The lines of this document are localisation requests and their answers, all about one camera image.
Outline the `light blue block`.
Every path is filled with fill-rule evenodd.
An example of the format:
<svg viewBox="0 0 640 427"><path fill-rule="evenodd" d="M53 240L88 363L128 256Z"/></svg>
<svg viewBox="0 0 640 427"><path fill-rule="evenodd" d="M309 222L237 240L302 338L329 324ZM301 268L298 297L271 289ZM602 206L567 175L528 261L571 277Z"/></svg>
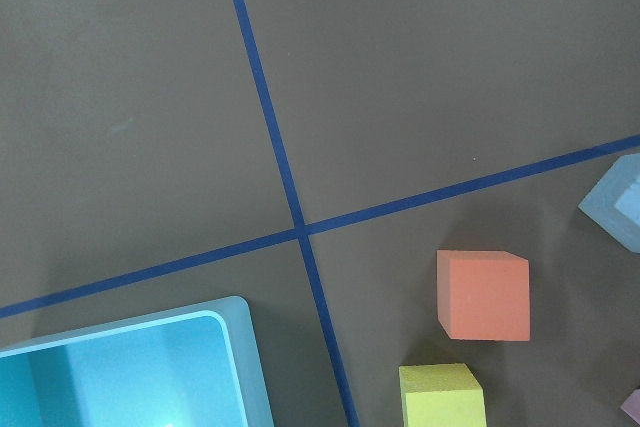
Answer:
<svg viewBox="0 0 640 427"><path fill-rule="evenodd" d="M632 253L639 253L639 154L618 158L578 208Z"/></svg>

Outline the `orange foam block left side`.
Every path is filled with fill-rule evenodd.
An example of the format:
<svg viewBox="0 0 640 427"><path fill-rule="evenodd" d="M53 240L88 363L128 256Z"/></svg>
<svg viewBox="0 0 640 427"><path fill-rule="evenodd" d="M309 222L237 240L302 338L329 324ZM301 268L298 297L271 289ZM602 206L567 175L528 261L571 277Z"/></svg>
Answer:
<svg viewBox="0 0 640 427"><path fill-rule="evenodd" d="M528 341L529 261L506 251L439 250L437 315L454 340Z"/></svg>

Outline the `blue plastic bin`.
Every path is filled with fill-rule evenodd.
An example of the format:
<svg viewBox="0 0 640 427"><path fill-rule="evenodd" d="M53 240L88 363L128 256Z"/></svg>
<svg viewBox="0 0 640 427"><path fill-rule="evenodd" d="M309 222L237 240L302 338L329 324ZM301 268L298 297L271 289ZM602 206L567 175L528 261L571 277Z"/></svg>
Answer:
<svg viewBox="0 0 640 427"><path fill-rule="evenodd" d="M4 426L271 426L246 300L230 296L1 351Z"/></svg>

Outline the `yellow foam block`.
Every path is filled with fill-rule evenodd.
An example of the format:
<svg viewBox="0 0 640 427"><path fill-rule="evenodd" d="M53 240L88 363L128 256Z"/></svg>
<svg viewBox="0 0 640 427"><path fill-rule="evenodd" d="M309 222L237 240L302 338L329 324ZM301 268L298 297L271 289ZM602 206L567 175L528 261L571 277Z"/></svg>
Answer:
<svg viewBox="0 0 640 427"><path fill-rule="evenodd" d="M399 367L404 426L486 426L484 392L464 363Z"/></svg>

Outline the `purple foam block left side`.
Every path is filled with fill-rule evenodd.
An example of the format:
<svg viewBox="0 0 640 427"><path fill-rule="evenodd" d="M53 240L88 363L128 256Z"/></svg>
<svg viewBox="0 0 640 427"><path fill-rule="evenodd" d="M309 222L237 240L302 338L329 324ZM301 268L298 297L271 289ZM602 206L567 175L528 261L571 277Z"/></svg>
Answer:
<svg viewBox="0 0 640 427"><path fill-rule="evenodd" d="M637 425L640 425L640 389L636 388L621 404L620 409Z"/></svg>

